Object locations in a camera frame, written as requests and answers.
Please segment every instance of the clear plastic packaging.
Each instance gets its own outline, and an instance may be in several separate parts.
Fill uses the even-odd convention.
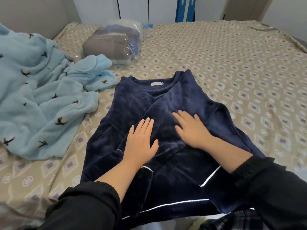
[[[103,54],[113,64],[130,64],[139,58],[146,29],[152,29],[152,25],[129,19],[109,20],[84,42],[83,54]]]

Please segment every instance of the light blue fleece garment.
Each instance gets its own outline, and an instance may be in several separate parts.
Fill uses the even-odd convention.
[[[104,55],[69,60],[55,41],[0,24],[0,141],[11,153],[63,157],[85,114],[97,109],[96,91],[116,85]]]

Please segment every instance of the beige bedspread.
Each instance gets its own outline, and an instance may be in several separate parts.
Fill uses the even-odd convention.
[[[79,56],[97,27],[70,23],[55,40]],[[255,21],[218,21],[155,25],[143,44],[140,61],[112,66],[118,78],[167,78],[190,69],[265,155],[289,170],[307,169],[307,50],[295,39]],[[39,225],[50,200],[79,183],[86,143],[113,94],[100,93],[98,110],[86,116],[63,159],[31,162],[2,146],[0,228]]]

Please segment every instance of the hand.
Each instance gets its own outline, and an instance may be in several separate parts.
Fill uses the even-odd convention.
[[[152,159],[159,148],[157,139],[154,141],[152,147],[149,145],[153,122],[153,119],[142,119],[135,131],[134,126],[130,128],[122,161],[130,163],[137,170]]]
[[[187,112],[181,110],[178,111],[178,114],[174,112],[173,115],[181,125],[181,127],[175,126],[181,139],[193,148],[206,151],[206,146],[213,139],[213,136],[209,133],[198,115],[194,115],[193,118]]]

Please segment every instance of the black sleeve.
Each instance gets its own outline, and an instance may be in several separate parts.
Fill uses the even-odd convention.
[[[252,156],[232,173],[235,184],[271,230],[307,229],[307,183],[273,161]]]
[[[113,230],[121,220],[116,190],[104,182],[84,182],[67,190],[46,211],[38,230]]]

